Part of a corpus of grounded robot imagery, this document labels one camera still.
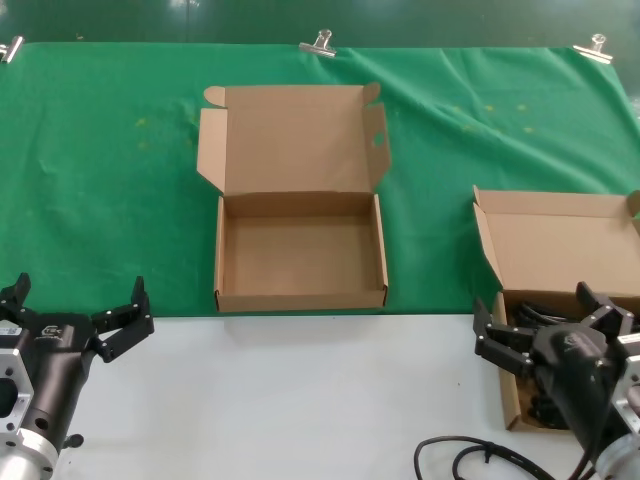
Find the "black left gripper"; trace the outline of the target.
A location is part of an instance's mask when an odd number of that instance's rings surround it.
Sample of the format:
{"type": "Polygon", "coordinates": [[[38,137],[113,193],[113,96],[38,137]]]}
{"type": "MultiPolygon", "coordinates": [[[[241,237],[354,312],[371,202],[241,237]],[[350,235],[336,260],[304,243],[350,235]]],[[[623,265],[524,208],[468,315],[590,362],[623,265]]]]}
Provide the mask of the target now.
{"type": "Polygon", "coordinates": [[[90,317],[32,311],[24,306],[30,290],[29,274],[23,272],[1,290],[0,304],[1,320],[17,321],[24,329],[20,353],[33,396],[21,427],[53,446],[81,446],[84,437],[69,427],[95,353],[111,363],[155,331],[144,279],[136,278],[127,305],[90,317]]]}

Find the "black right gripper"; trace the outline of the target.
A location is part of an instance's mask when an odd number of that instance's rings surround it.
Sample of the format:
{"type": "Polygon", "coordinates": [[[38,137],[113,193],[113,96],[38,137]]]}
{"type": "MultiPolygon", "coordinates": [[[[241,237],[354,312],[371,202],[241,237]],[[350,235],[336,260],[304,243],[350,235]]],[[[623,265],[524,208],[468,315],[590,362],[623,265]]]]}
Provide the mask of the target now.
{"type": "Polygon", "coordinates": [[[577,284],[576,298],[587,313],[580,324],[539,329],[532,320],[516,326],[499,323],[477,297],[474,352],[518,378],[532,378],[535,373],[584,452],[595,461],[625,434],[622,421],[612,413],[614,380],[604,359],[606,337],[632,334],[635,316],[609,296],[595,293],[586,282],[577,284]]]}

